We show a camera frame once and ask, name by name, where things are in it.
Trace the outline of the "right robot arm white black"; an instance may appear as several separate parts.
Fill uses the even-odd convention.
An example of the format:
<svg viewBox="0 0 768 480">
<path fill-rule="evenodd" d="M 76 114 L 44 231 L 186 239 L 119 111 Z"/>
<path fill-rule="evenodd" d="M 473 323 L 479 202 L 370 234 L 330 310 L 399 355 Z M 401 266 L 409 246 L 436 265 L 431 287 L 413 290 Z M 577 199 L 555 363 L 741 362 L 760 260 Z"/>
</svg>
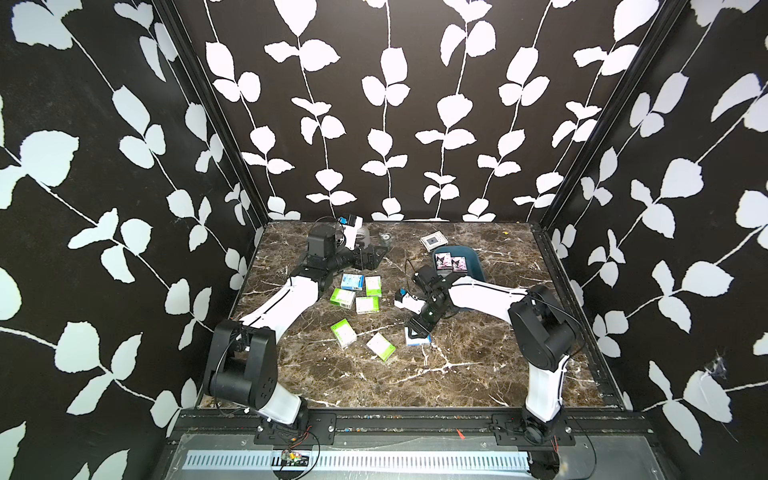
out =
<svg viewBox="0 0 768 480">
<path fill-rule="evenodd" d="M 422 294 L 401 288 L 395 306 L 412 313 L 406 327 L 417 338 L 430 336 L 440 320 L 458 310 L 481 312 L 511 326 L 529 366 L 521 428 L 532 443 L 543 442 L 560 420 L 567 363 L 584 345 L 578 320 L 544 285 L 509 288 L 463 272 L 441 275 L 430 266 L 414 272 L 412 281 Z"/>
</svg>

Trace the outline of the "blue Cinnamoroll tissue pack front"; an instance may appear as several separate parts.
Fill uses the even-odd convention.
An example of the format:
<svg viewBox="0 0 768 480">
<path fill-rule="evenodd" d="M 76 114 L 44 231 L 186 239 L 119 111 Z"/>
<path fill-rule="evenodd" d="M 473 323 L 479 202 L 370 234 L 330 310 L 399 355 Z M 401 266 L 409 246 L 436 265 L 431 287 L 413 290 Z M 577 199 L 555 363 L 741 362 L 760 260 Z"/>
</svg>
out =
<svg viewBox="0 0 768 480">
<path fill-rule="evenodd" d="M 405 334 L 405 341 L 408 346 L 416 346 L 416 345 L 424 345 L 424 344 L 430 344 L 432 342 L 432 339 L 430 336 L 427 337 L 414 337 L 409 335 L 408 333 Z"/>
</svg>

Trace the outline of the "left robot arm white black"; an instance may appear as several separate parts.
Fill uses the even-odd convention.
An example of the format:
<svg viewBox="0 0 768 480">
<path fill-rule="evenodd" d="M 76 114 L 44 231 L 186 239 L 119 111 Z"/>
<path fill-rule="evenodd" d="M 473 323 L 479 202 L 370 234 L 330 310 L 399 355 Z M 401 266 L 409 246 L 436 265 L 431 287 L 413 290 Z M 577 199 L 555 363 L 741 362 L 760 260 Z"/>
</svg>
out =
<svg viewBox="0 0 768 480">
<path fill-rule="evenodd" d="M 312 226 L 306 253 L 284 285 L 255 311 L 224 320 L 213 333 L 203 377 L 203 392 L 250 407 L 294 430 L 308 424 L 307 401 L 278 381 L 278 341 L 288 328 L 332 286 L 347 268 L 378 267 L 387 249 L 358 238 L 363 219 L 349 215 L 335 226 Z"/>
</svg>

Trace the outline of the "pink Kuromi tissue pack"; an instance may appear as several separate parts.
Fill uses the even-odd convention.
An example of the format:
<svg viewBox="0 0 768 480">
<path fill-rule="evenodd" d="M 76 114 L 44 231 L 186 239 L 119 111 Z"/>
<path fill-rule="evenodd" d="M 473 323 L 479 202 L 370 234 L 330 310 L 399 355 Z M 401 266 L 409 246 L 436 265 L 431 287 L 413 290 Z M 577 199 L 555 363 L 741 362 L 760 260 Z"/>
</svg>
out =
<svg viewBox="0 0 768 480">
<path fill-rule="evenodd" d="M 457 273 L 466 273 L 468 271 L 465 257 L 453 256 L 451 258 L 452 271 Z"/>
<path fill-rule="evenodd" d="M 450 252 L 439 252 L 434 254 L 435 268 L 438 271 L 452 271 L 453 259 Z"/>
</svg>

